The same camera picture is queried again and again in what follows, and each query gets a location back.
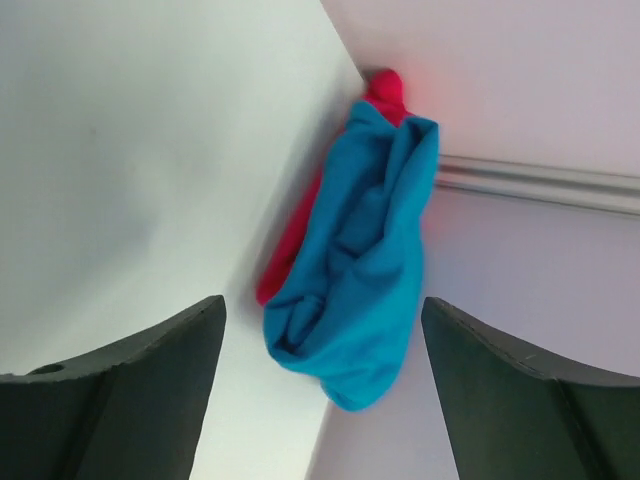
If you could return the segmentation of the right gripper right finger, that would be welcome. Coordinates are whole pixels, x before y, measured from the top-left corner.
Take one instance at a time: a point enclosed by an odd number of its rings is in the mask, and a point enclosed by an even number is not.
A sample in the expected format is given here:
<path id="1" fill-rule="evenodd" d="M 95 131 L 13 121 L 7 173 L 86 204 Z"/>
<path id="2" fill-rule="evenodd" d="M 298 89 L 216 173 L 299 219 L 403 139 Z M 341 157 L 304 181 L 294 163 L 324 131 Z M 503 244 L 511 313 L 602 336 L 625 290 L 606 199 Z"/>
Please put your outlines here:
<path id="1" fill-rule="evenodd" d="M 462 479 L 636 479 L 639 380 L 500 331 L 440 298 L 421 323 Z"/>

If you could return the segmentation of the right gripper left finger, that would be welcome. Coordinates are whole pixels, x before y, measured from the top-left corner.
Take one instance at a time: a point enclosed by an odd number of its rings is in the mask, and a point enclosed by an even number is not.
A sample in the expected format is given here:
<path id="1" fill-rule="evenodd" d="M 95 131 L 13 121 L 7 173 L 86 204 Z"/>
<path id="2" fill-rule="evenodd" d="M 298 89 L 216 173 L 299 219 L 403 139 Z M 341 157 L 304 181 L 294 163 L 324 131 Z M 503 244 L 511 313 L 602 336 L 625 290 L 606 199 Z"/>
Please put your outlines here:
<path id="1" fill-rule="evenodd" d="M 2 375 L 2 478 L 189 478 L 225 324 L 223 296 L 210 296 L 91 352 Z"/>

